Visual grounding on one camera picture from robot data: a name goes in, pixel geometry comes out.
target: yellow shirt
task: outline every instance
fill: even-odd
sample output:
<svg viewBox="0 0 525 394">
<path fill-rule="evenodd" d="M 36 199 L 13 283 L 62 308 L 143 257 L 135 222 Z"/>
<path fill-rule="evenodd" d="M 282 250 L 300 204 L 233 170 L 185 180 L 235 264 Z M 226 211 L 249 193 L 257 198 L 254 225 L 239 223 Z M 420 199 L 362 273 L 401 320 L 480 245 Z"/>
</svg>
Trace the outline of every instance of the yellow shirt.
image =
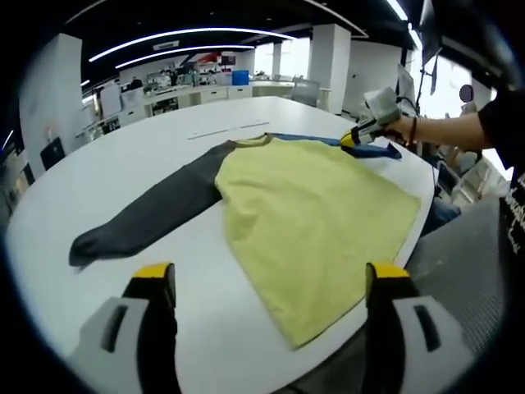
<svg viewBox="0 0 525 394">
<path fill-rule="evenodd" d="M 230 153 L 215 182 L 235 257 L 298 347 L 364 297 L 365 264 L 395 259 L 420 201 L 340 149 L 263 138 Z"/>
</svg>

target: oval table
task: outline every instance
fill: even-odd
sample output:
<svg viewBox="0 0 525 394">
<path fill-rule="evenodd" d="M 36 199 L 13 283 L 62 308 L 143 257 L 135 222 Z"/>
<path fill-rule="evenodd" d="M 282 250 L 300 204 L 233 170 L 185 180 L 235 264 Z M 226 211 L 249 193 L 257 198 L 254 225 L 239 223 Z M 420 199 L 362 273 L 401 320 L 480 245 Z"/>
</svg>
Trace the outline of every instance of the oval table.
<svg viewBox="0 0 525 394">
<path fill-rule="evenodd" d="M 242 128 L 265 121 L 269 124 Z M 43 338 L 67 357 L 82 324 L 108 297 L 121 295 L 135 270 L 172 261 L 182 392 L 269 393 L 315 368 L 363 325 L 364 303 L 291 350 L 228 248 L 222 202 L 128 259 L 97 261 L 79 270 L 68 265 L 68 252 L 80 233 L 106 222 L 150 186 L 225 140 L 264 132 L 340 138 L 352 126 L 342 117 L 284 98 L 242 98 L 152 117 L 67 156 L 30 187 L 7 229 L 12 273 Z M 427 217 L 434 185 L 431 167 L 398 148 L 399 161 L 363 162 L 422 200 L 396 260 L 404 266 Z"/>
</svg>

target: blue fabric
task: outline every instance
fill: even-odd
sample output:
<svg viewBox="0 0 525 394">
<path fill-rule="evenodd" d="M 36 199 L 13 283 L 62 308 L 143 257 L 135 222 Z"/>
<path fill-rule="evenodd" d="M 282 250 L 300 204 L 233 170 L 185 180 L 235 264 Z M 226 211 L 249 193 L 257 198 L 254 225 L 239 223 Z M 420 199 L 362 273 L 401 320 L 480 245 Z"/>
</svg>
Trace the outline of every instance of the blue fabric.
<svg viewBox="0 0 525 394">
<path fill-rule="evenodd" d="M 276 138 L 285 141 L 296 140 L 311 140 L 321 141 L 330 146 L 340 146 L 340 141 L 333 138 L 312 137 L 311 135 L 292 135 L 292 134 L 273 134 Z M 381 148 L 374 145 L 358 145 L 352 148 L 341 146 L 346 153 L 351 154 L 355 158 L 395 158 L 401 159 L 401 153 L 394 145 L 388 144 L 386 148 Z"/>
<path fill-rule="evenodd" d="M 279 140 L 285 141 L 296 141 L 296 140 L 310 140 L 310 141 L 321 141 L 324 144 L 330 146 L 339 146 L 339 140 L 334 138 L 324 138 L 324 137 L 313 137 L 311 135 L 292 135 L 292 134 L 272 134 L 277 137 Z"/>
</svg>

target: jeans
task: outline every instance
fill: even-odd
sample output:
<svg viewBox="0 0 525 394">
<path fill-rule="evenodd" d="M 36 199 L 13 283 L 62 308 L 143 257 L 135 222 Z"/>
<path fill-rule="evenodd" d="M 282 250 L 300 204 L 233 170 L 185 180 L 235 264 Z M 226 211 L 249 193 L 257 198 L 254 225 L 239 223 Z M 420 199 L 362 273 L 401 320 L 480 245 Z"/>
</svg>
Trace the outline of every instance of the jeans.
<svg viewBox="0 0 525 394">
<path fill-rule="evenodd" d="M 421 236 L 425 236 L 444 226 L 446 223 L 456 219 L 461 214 L 461 209 L 451 203 L 446 203 L 439 197 L 435 197 L 430 211 L 428 212 L 427 221 L 421 231 Z"/>
</svg>

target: red bracelet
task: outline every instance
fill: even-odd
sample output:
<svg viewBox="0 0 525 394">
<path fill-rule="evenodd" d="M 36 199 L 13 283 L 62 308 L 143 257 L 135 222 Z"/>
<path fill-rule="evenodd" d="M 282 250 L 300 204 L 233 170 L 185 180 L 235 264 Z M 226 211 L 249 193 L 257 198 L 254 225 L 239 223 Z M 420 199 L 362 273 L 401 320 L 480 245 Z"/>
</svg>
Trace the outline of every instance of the red bracelet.
<svg viewBox="0 0 525 394">
<path fill-rule="evenodd" d="M 413 145 L 413 137 L 416 135 L 416 125 L 418 124 L 418 118 L 414 117 L 412 120 L 412 130 L 410 130 L 409 145 Z"/>
</svg>

